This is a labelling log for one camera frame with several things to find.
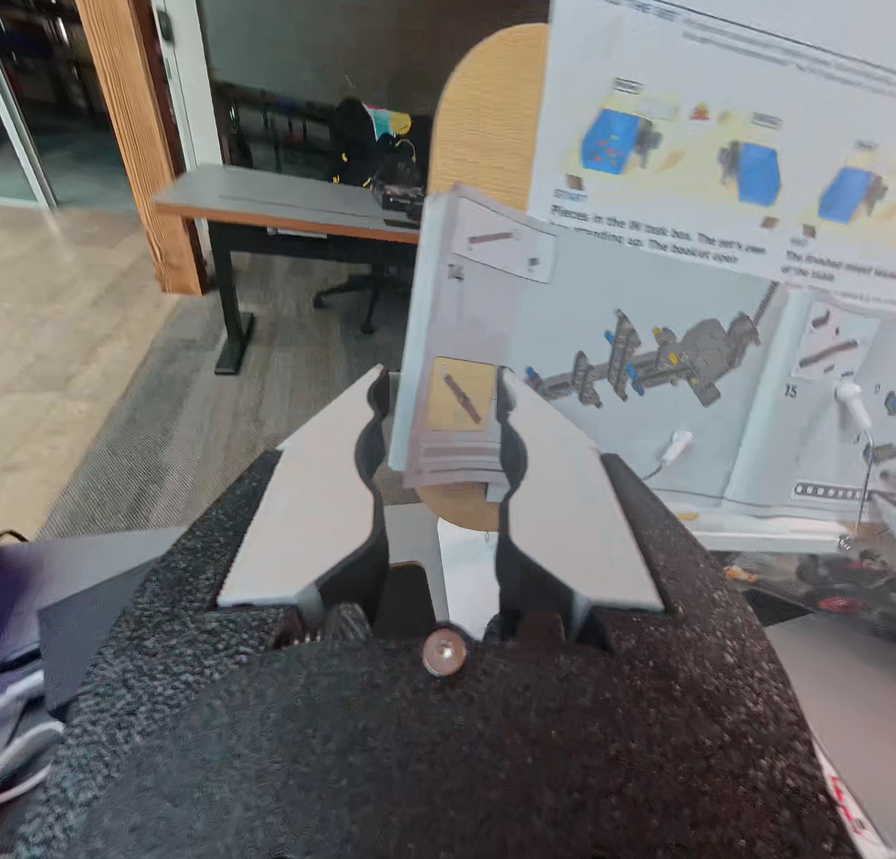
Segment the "printed task sheet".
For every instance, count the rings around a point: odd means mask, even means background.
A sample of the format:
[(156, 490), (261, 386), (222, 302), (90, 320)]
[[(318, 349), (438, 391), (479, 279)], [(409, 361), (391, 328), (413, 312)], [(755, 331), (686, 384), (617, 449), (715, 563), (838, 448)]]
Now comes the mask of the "printed task sheet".
[(895, 0), (551, 0), (531, 216), (894, 307)]

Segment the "wooden book stand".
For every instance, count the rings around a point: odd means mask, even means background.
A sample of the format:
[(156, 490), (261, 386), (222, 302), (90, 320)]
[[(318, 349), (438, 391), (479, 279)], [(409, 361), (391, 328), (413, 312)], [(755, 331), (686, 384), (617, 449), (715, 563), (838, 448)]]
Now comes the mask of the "wooden book stand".
[[(502, 29), (455, 67), (434, 117), (430, 193), (461, 182), (525, 210), (549, 31), (542, 23)], [(821, 522), (808, 510), (760, 515), (728, 498), (697, 503), (669, 491), (660, 495), (706, 548), (717, 551), (836, 552), (894, 532), (894, 503), (878, 496), (862, 524), (856, 510), (836, 510), (834, 522)]]

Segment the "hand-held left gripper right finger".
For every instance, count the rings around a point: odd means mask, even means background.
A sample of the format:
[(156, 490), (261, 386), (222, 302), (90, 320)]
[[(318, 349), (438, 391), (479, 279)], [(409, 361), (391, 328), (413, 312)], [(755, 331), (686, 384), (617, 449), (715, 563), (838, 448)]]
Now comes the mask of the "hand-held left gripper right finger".
[(587, 641), (602, 610), (665, 615), (666, 601), (592, 439), (509, 368), (499, 369), (499, 613), (532, 615)]

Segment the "dark grey flat panel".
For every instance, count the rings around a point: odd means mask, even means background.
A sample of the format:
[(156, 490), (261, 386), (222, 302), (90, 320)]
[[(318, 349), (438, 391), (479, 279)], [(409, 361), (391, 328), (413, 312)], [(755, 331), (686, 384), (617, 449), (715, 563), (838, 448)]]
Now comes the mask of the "dark grey flat panel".
[(57, 714), (151, 566), (185, 527), (139, 529), (1, 547), (2, 692), (41, 669)]

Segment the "black toy set box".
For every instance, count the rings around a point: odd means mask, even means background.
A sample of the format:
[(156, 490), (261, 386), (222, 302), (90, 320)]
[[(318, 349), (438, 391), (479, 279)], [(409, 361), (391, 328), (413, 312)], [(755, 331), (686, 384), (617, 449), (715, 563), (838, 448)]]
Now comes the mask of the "black toy set box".
[(765, 627), (819, 614), (895, 641), (894, 567), (874, 550), (848, 555), (712, 555)]

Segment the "white sticker sheet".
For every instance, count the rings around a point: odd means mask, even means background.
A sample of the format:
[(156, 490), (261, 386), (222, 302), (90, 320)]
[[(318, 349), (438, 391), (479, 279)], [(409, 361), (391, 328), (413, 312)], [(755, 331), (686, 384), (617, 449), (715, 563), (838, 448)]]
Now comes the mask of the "white sticker sheet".
[(863, 858), (895, 857), (894, 780), (866, 771), (852, 760), (836, 761), (812, 732), (812, 746), (827, 791), (848, 838)]

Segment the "black case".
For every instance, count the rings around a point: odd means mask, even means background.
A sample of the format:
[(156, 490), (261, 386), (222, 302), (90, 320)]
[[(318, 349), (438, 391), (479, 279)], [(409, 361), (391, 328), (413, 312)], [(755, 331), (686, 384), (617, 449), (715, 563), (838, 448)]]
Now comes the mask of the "black case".
[(379, 177), (370, 180), (368, 189), (382, 210), (408, 216), (422, 211), (426, 196), (424, 188), (416, 184), (390, 183)]

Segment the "instruction booklet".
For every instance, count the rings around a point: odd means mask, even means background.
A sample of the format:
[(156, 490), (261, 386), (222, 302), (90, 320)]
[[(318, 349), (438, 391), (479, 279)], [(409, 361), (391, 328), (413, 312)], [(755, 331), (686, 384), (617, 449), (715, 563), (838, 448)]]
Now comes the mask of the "instruction booklet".
[(894, 308), (555, 227), (460, 186), (424, 201), (389, 463), (506, 478), (498, 375), (664, 498), (755, 516), (894, 507)]

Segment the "grey wood-edged table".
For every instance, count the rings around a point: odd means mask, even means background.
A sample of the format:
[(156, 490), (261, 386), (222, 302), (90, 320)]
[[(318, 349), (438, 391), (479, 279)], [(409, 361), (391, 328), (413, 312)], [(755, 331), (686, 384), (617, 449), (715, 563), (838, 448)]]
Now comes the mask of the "grey wood-edged table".
[(235, 166), (203, 164), (156, 196), (158, 208), (206, 222), (226, 336), (215, 365), (239, 374), (254, 316), (239, 306), (236, 252), (411, 271), (420, 212), (385, 211), (368, 188)]

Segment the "wooden pillar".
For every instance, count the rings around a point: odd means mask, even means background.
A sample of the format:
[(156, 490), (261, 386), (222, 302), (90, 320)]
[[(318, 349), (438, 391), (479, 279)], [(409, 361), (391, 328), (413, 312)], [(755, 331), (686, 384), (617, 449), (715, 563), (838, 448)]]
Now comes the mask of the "wooden pillar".
[(162, 292), (208, 286), (196, 226), (155, 198), (185, 172), (148, 0), (75, 0)]

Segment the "black office chair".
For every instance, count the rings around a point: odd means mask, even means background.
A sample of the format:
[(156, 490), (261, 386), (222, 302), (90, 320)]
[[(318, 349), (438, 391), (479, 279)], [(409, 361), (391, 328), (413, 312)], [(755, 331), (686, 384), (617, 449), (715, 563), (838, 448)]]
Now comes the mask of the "black office chair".
[(341, 283), (315, 293), (312, 298), (312, 307), (316, 311), (326, 308), (325, 300), (334, 295), (367, 293), (366, 311), (358, 330), (361, 335), (370, 336), (375, 332), (373, 319), (376, 307), (379, 300), (388, 292), (394, 293), (400, 300), (409, 300), (411, 284), (402, 276), (391, 271), (351, 274)]

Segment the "black backpack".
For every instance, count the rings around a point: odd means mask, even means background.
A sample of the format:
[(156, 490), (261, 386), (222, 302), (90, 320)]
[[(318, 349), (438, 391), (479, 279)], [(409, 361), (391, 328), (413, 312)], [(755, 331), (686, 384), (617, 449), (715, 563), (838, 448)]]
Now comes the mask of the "black backpack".
[(329, 119), (329, 178), (335, 183), (369, 187), (427, 185), (433, 119), (365, 105), (349, 97)]

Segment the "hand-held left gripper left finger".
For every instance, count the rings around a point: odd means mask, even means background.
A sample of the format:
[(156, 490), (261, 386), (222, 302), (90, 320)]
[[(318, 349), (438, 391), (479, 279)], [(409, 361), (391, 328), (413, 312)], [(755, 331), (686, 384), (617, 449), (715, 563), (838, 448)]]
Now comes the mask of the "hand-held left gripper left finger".
[(307, 629), (332, 607), (368, 624), (389, 570), (384, 502), (389, 373), (380, 364), (289, 436), (216, 596), (216, 608), (294, 607)]

